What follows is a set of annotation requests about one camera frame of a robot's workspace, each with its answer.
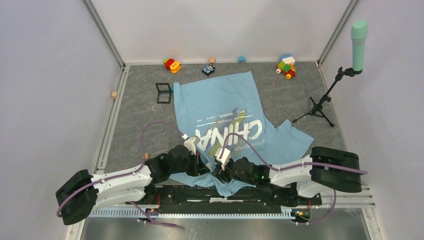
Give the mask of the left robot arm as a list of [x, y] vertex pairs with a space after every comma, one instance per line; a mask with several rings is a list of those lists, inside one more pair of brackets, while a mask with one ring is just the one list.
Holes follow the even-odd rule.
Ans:
[[140, 200], [151, 204], [157, 198], [155, 184], [168, 180], [171, 175], [183, 173], [200, 177], [210, 171], [199, 154], [183, 145], [124, 170], [105, 174], [79, 170], [56, 191], [56, 215], [69, 226], [100, 208]]

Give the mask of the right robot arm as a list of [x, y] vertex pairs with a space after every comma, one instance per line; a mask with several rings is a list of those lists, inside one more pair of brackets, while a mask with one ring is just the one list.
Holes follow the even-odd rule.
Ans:
[[212, 174], [222, 183], [239, 181], [257, 188], [295, 184], [288, 191], [289, 199], [295, 204], [330, 189], [359, 193], [361, 177], [367, 174], [360, 169], [357, 154], [321, 146], [313, 147], [309, 155], [297, 161], [273, 165], [255, 164], [246, 157], [233, 160], [228, 149], [219, 148], [215, 162]]

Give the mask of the black blue toy car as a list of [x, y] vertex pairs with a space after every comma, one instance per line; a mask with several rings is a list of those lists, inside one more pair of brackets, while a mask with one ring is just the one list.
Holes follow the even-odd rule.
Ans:
[[212, 64], [206, 65], [203, 69], [202, 69], [202, 73], [205, 74], [206, 76], [210, 76], [212, 73], [215, 72], [215, 66]]

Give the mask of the black base frame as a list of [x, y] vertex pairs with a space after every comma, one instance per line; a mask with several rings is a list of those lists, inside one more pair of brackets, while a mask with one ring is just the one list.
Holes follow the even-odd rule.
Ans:
[[187, 185], [149, 186], [136, 201], [154, 217], [177, 218], [284, 218], [297, 219], [301, 210], [320, 206], [322, 198], [298, 196], [292, 187], [244, 187], [224, 197], [215, 187]]

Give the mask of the colourful building block toy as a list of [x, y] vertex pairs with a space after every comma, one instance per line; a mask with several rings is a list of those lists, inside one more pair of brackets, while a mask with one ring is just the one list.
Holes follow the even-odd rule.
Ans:
[[276, 65], [275, 72], [277, 74], [284, 74], [285, 78], [290, 80], [296, 76], [295, 62], [296, 60], [291, 54], [282, 55], [279, 58], [279, 63]]

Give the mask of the light blue printed t-shirt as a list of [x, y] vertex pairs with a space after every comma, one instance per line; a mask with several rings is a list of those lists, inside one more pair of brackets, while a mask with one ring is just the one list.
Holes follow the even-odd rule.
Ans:
[[226, 145], [234, 160], [288, 164], [301, 159], [314, 141], [289, 120], [276, 127], [266, 118], [249, 71], [175, 82], [173, 88], [178, 129], [199, 137], [196, 148], [205, 162], [213, 163], [218, 148]]

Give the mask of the black microphone tripod stand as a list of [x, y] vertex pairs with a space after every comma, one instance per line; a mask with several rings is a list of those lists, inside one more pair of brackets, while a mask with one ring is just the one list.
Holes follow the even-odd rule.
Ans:
[[305, 114], [301, 115], [300, 117], [293, 119], [292, 122], [295, 123], [298, 120], [300, 120], [301, 118], [306, 117], [306, 116], [313, 116], [313, 117], [324, 118], [328, 122], [329, 126], [333, 128], [335, 126], [334, 123], [331, 122], [329, 120], [329, 118], [323, 113], [324, 102], [328, 102], [328, 103], [331, 102], [332, 98], [329, 96], [329, 94], [333, 90], [335, 85], [339, 81], [341, 81], [344, 76], [354, 77], [356, 75], [360, 75], [362, 72], [363, 72], [362, 70], [354, 70], [352, 67], [347, 68], [347, 69], [343, 69], [342, 67], [340, 67], [337, 70], [337, 75], [334, 78], [334, 82], [329, 87], [327, 92], [320, 98], [319, 102], [315, 102], [314, 99], [310, 96], [309, 99], [313, 104], [312, 109], [310, 111], [306, 112]]

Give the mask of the red orange green toy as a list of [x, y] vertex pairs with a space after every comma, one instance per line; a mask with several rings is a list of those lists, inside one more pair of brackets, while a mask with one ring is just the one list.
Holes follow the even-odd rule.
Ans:
[[163, 65], [165, 68], [172, 73], [177, 73], [181, 69], [181, 64], [179, 61], [174, 60], [173, 58], [166, 58], [163, 60]]

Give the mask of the mint green microphone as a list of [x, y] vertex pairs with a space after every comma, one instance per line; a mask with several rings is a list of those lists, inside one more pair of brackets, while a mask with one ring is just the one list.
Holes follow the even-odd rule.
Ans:
[[355, 21], [351, 26], [352, 69], [361, 72], [364, 67], [365, 41], [368, 36], [368, 22], [364, 19]]

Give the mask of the blue round cap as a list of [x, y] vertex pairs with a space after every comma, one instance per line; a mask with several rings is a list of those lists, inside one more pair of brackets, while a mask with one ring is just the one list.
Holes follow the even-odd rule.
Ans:
[[238, 62], [239, 64], [241, 64], [241, 63], [246, 63], [246, 62], [247, 62], [247, 59], [246, 59], [246, 57], [245, 57], [245, 56], [241, 55], [241, 56], [239, 56], [239, 57], [237, 58], [237, 62]]

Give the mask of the black open brooch box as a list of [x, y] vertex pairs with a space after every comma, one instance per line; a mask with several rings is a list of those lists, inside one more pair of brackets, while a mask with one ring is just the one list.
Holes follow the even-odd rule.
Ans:
[[157, 89], [157, 104], [170, 104], [172, 99], [171, 85], [168, 82], [155, 83]]

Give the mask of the tan cube on rail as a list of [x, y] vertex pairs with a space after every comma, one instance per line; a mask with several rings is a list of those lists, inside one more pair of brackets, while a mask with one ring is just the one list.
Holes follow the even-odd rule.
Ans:
[[113, 91], [110, 95], [110, 97], [115, 100], [118, 97], [118, 92], [117, 91]]

